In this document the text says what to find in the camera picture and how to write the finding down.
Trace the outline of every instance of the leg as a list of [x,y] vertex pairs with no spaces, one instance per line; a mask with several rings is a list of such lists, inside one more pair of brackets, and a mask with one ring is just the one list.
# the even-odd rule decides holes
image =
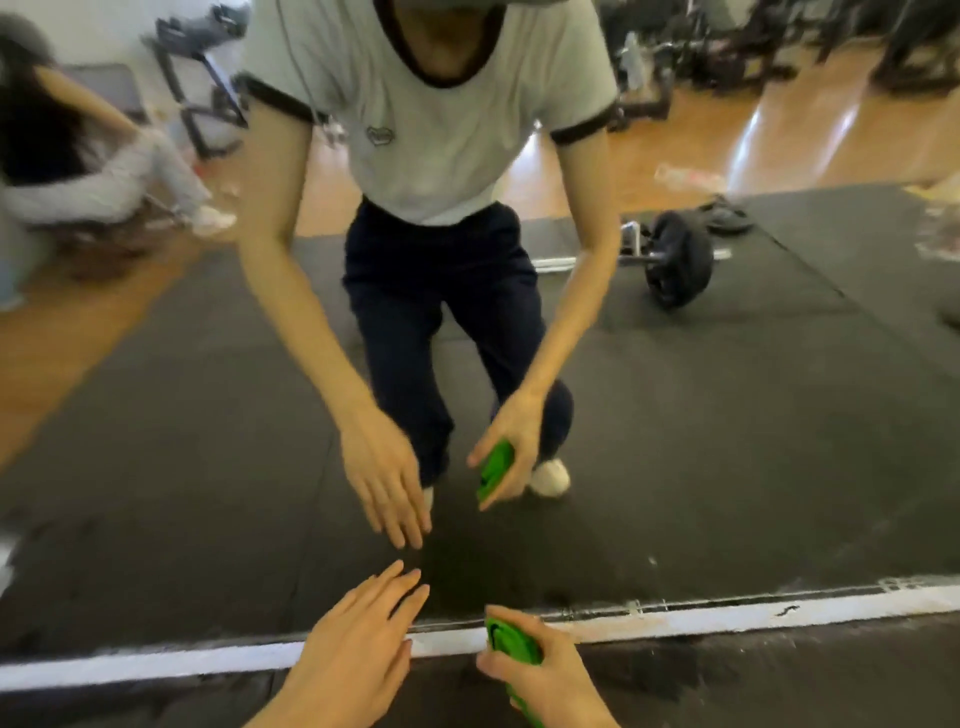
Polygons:
[[[477,229],[464,240],[475,255],[470,265],[450,278],[445,298],[454,318],[476,343],[502,404],[526,376],[546,324],[540,312],[537,273],[520,247],[516,214],[508,207],[494,206],[477,218]],[[572,422],[573,397],[558,381],[543,408],[540,461],[556,457]]]
[[159,178],[177,201],[179,212],[187,217],[210,199],[209,190],[170,137],[155,129],[144,130],[133,144],[120,150],[104,172],[120,179],[144,179],[144,187],[153,177]]
[[448,464],[453,421],[434,378],[430,339],[440,328],[440,297],[403,290],[365,275],[352,254],[365,245],[363,225],[348,234],[344,285],[367,349],[373,394],[380,408],[402,429],[420,463],[420,484],[432,486]]
[[155,174],[178,185],[172,186],[172,191],[188,213],[209,197],[169,139],[147,131],[120,149],[96,174],[43,186],[11,187],[4,198],[11,214],[28,225],[114,225],[136,212]]

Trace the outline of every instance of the green object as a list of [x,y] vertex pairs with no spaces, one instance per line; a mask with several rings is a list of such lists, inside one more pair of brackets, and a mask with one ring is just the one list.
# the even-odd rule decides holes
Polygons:
[[[487,617],[487,639],[492,649],[503,652],[520,663],[539,665],[543,662],[543,650],[540,649],[537,641],[505,621]],[[507,694],[520,707],[523,716],[534,728],[543,728],[540,719],[530,712],[526,702],[516,694],[513,687],[507,686]]]
[[480,490],[477,491],[477,500],[482,503],[490,497],[513,465],[514,446],[506,440],[501,440],[490,451],[483,464],[483,470],[480,471]]

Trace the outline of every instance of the gray t-shirt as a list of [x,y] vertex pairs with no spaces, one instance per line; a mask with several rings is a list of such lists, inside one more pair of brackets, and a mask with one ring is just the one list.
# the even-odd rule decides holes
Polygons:
[[257,0],[245,67],[261,102],[336,117],[363,193],[419,225],[489,206],[535,122],[571,144],[605,126],[617,94],[592,0],[491,11],[452,81],[418,67],[389,0]]

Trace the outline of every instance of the finger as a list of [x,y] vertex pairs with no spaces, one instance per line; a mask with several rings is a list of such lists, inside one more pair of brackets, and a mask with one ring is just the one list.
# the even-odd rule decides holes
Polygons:
[[554,629],[553,627],[548,627],[539,617],[518,612],[515,609],[491,605],[487,607],[487,616],[493,617],[494,619],[501,619],[517,627],[520,631],[540,643],[540,647],[543,648],[544,652],[556,645],[558,640],[566,637],[564,632]]
[[490,425],[487,428],[487,432],[484,433],[484,436],[480,438],[480,442],[476,444],[476,447],[473,449],[473,452],[470,453],[467,458],[467,465],[470,468],[479,468],[483,464],[483,461],[487,459],[487,456],[490,454],[491,450],[496,447],[496,444],[503,439],[500,435],[499,428],[494,429],[494,426]]
[[420,611],[422,611],[423,605],[426,604],[429,596],[430,587],[427,584],[423,584],[419,589],[405,598],[403,603],[397,608],[396,613],[390,618],[391,627],[401,635],[405,635],[414,623],[414,619],[420,615]]
[[376,503],[376,510],[380,515],[380,520],[383,521],[384,528],[387,530],[387,536],[390,538],[390,543],[394,545],[394,548],[403,548],[407,545],[407,541],[403,538],[403,530],[400,528],[400,521],[396,517],[394,505],[391,503],[386,489],[380,485],[380,483],[376,483],[372,490],[373,500]]
[[507,474],[503,476],[503,480],[500,481],[500,484],[496,487],[496,490],[493,491],[486,500],[480,503],[480,510],[487,511],[497,502],[501,500],[509,500],[511,497],[519,497],[523,493],[523,489],[526,487],[527,477],[530,475],[530,472],[533,470],[533,466],[537,463],[537,457],[534,455],[517,454],[514,465],[507,471]]
[[515,691],[523,692],[523,686],[530,678],[530,670],[538,668],[519,663],[503,652],[485,649],[477,655],[477,669],[487,677],[512,686]]
[[364,581],[362,581],[359,586],[354,587],[349,592],[344,595],[340,601],[333,605],[333,609],[326,613],[328,617],[335,617],[336,615],[343,614],[347,609],[349,609],[357,600],[357,595],[370,584],[375,577],[368,576]]
[[367,579],[358,589],[356,605],[360,608],[370,606],[383,591],[384,584],[389,584],[403,573],[403,562],[397,559],[389,567],[372,579]]
[[360,497],[360,505],[363,506],[363,514],[367,517],[367,522],[373,533],[383,533],[383,521],[380,520],[380,514],[376,512],[376,506],[373,503],[373,497],[370,495],[370,488],[366,484],[361,484],[357,488],[357,496]]
[[417,512],[410,502],[410,496],[403,488],[403,480],[397,475],[390,483],[390,497],[394,510],[400,521],[400,526],[407,534],[410,546],[417,550],[423,548],[423,535],[420,533],[420,523],[417,521]]
[[403,478],[403,489],[410,497],[410,502],[414,506],[417,514],[417,521],[423,533],[430,533],[433,530],[433,520],[430,518],[430,509],[426,507],[426,499],[423,497],[423,488],[420,484],[420,465],[417,458],[411,458],[404,466],[401,473]]
[[394,698],[396,698],[396,694],[400,690],[400,686],[403,685],[403,681],[406,680],[407,675],[410,674],[412,654],[413,643],[409,640],[404,640],[403,644],[400,645],[400,649],[396,651],[396,656],[390,663],[390,667],[387,668],[387,676],[383,680],[383,689],[380,694],[380,700],[383,701],[382,708],[384,713],[386,713],[393,704]]
[[383,585],[380,594],[372,603],[371,609],[375,610],[382,618],[386,619],[396,609],[397,604],[414,587],[420,583],[420,570],[414,569],[410,573],[403,574]]

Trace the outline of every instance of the white line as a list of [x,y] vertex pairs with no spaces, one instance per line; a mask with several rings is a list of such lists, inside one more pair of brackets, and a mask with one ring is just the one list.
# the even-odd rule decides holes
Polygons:
[[[581,643],[610,643],[957,611],[960,611],[960,584],[945,583],[905,589],[895,587],[876,594],[776,599],[729,606],[675,608],[660,605],[650,611],[636,606],[625,607],[623,614],[558,620],[555,626],[569,631]],[[441,657],[479,652],[484,647],[486,633],[483,627],[438,628],[414,632],[410,639],[414,657]],[[280,670],[297,661],[302,646],[302,642],[245,644],[8,664],[0,666],[0,693]]]

